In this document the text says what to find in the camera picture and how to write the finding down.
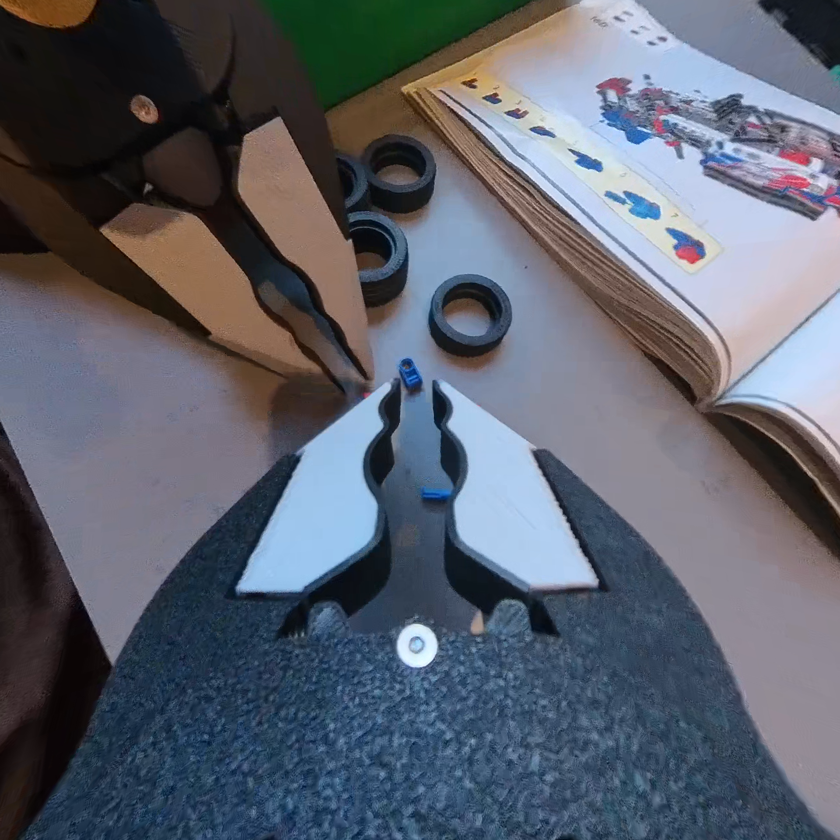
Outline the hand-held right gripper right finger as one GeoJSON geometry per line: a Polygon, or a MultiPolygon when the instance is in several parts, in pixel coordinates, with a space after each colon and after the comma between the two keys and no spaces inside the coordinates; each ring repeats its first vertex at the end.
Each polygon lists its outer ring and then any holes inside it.
{"type": "Polygon", "coordinates": [[[451,384],[433,383],[440,463],[450,478],[444,570],[453,589],[491,614],[513,600],[597,591],[601,581],[525,437],[451,384]]]}

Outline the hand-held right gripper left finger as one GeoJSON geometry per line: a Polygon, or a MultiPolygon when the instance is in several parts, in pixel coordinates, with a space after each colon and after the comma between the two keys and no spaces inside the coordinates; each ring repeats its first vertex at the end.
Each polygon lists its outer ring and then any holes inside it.
{"type": "Polygon", "coordinates": [[[392,556],[382,484],[401,400],[391,380],[298,450],[235,583],[238,598],[336,602],[354,614],[383,590],[392,556]]]}

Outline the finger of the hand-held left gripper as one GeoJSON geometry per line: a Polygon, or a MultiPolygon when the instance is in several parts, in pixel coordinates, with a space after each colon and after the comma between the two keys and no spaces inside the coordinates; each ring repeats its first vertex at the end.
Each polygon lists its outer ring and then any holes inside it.
{"type": "Polygon", "coordinates": [[[372,382],[375,363],[354,247],[281,116],[245,134],[236,194],[268,244],[295,270],[360,378],[372,382]]]}
{"type": "Polygon", "coordinates": [[[351,391],[351,365],[309,290],[235,227],[248,275],[197,216],[134,203],[101,234],[208,331],[209,342],[287,378],[326,377],[351,391]]]}

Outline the grey desk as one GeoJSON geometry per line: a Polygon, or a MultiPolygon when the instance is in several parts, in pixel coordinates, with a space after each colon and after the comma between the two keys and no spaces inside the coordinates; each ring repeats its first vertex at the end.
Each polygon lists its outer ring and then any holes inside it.
{"type": "MultiPolygon", "coordinates": [[[[429,207],[406,217],[410,275],[371,315],[377,380],[414,357],[616,509],[699,606],[777,763],[838,834],[838,558],[737,449],[637,351],[403,99],[401,88],[535,24],[532,2],[334,108],[361,151],[384,133],[427,143],[429,207]],[[508,295],[493,351],[460,358],[428,328],[448,278],[508,295]]],[[[482,334],[461,300],[449,324],[482,334]]],[[[175,563],[277,459],[345,403],[194,339],[52,255],[2,257],[2,424],[114,660],[175,563]]]]}

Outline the black toy tire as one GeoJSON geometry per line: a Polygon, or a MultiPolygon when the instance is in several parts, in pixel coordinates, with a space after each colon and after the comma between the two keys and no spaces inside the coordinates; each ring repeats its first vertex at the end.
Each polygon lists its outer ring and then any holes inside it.
{"type": "Polygon", "coordinates": [[[393,214],[410,214],[428,205],[434,194],[437,166],[431,150],[414,137],[387,134],[370,142],[362,153],[371,201],[393,214]],[[387,180],[383,171],[402,167],[414,178],[410,182],[387,180]]]}
{"type": "Polygon", "coordinates": [[[344,152],[337,152],[335,158],[346,213],[353,214],[367,210],[371,205],[371,200],[369,179],[364,165],[344,152]]]}
{"type": "Polygon", "coordinates": [[[475,274],[446,279],[430,301],[428,328],[436,345],[460,358],[475,358],[493,351],[507,336],[512,306],[507,293],[493,280],[475,274]],[[456,330],[446,319],[446,307],[455,301],[472,300],[485,309],[489,324],[482,334],[456,330]]]}
{"type": "Polygon", "coordinates": [[[402,294],[408,275],[408,243],[402,228],[389,217],[372,211],[348,215],[350,241],[357,256],[377,256],[381,264],[359,268],[364,305],[378,308],[402,294]]]}

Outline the green plastic bin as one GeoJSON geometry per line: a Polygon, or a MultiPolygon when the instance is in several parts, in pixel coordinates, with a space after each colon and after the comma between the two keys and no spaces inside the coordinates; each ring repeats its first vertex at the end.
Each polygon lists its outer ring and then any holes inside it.
{"type": "Polygon", "coordinates": [[[331,109],[525,1],[265,1],[331,109]]]}

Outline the open instruction booklet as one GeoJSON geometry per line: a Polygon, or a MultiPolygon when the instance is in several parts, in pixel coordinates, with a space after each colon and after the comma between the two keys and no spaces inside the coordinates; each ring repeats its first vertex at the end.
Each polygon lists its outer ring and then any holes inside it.
{"type": "Polygon", "coordinates": [[[747,2],[578,2],[402,94],[698,411],[838,514],[838,83],[747,2]]]}

